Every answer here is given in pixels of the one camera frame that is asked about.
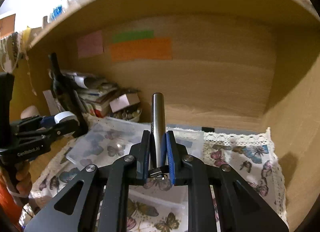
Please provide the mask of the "person's left hand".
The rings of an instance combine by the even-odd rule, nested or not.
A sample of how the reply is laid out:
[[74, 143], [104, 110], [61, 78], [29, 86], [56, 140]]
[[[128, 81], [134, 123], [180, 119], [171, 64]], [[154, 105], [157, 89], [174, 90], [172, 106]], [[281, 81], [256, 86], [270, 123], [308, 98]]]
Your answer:
[[24, 207], [29, 202], [29, 194], [33, 186], [30, 163], [24, 161], [14, 166], [1, 166], [1, 182], [15, 204], [19, 207]]

